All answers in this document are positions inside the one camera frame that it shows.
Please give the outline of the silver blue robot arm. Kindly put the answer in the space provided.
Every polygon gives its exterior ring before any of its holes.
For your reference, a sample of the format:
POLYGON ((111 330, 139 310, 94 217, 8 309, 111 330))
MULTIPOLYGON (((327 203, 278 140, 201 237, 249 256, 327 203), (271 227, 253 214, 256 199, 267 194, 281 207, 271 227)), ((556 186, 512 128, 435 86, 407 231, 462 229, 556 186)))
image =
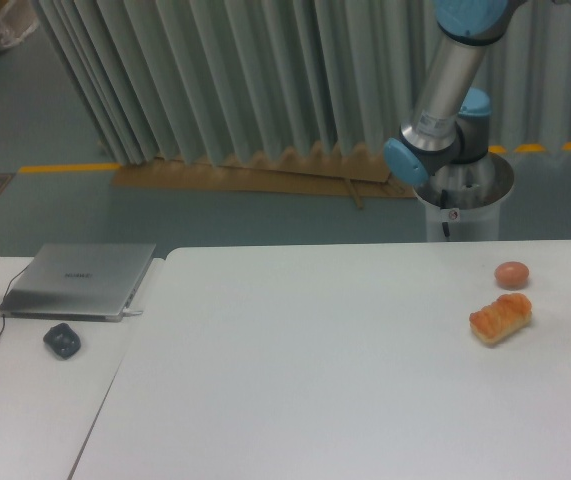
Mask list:
POLYGON ((412 110, 383 147, 394 177, 421 185, 451 163, 483 158, 492 142, 508 151, 571 144, 571 1, 435 1, 432 9, 441 37, 412 110), (508 84, 493 90, 508 111, 492 132, 488 94, 470 90, 511 24, 508 84))

